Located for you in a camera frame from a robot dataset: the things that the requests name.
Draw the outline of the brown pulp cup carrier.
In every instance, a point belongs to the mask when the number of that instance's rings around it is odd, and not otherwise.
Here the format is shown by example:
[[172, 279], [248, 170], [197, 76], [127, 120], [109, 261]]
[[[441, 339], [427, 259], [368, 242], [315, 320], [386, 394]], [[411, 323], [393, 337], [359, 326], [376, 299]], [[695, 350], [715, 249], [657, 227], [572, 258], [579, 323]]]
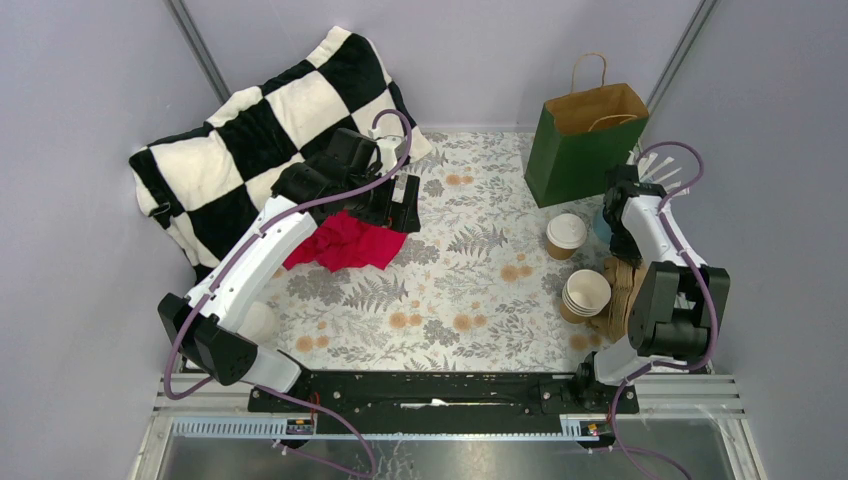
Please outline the brown pulp cup carrier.
[[588, 320], [588, 325], [611, 343], [628, 333], [631, 310], [647, 270], [646, 264], [633, 267], [616, 257], [608, 257], [603, 262], [602, 275], [611, 287], [611, 299], [598, 315]]

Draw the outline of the brown paper coffee cup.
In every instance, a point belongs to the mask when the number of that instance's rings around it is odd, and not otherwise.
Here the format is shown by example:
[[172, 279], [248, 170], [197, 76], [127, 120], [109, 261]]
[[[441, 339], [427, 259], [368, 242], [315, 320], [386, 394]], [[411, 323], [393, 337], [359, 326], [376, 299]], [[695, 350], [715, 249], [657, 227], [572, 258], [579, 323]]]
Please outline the brown paper coffee cup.
[[556, 260], [567, 260], [588, 238], [585, 222], [577, 215], [564, 213], [552, 218], [546, 227], [546, 250]]

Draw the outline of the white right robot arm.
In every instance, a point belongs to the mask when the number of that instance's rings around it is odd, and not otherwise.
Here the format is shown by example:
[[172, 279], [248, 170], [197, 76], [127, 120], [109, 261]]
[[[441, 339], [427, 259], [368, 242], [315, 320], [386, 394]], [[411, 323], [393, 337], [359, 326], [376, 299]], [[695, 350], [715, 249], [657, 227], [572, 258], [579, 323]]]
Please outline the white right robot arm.
[[730, 287], [728, 272], [709, 266], [691, 248], [662, 186], [641, 182], [634, 165], [613, 167], [606, 181], [603, 215], [612, 231], [612, 253], [646, 272], [627, 310], [624, 337], [593, 355], [593, 373], [573, 386], [575, 402], [589, 412], [612, 400], [612, 385], [651, 367], [703, 367], [715, 347]]

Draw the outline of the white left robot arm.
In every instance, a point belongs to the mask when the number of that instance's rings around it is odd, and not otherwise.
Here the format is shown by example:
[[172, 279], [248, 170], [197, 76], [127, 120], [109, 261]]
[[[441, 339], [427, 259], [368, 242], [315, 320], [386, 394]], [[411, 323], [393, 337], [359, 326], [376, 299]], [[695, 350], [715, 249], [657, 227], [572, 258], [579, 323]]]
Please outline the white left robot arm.
[[221, 385], [260, 385], [272, 389], [285, 410], [304, 407], [311, 387], [299, 377], [302, 366], [240, 330], [272, 275], [332, 215], [347, 212], [395, 232], [419, 231], [419, 178], [405, 181], [402, 199], [393, 197], [411, 140], [409, 133], [382, 136], [373, 128], [362, 135], [341, 128], [325, 150], [284, 169], [221, 263], [185, 296], [160, 301], [158, 314], [172, 344], [166, 371], [183, 355]]

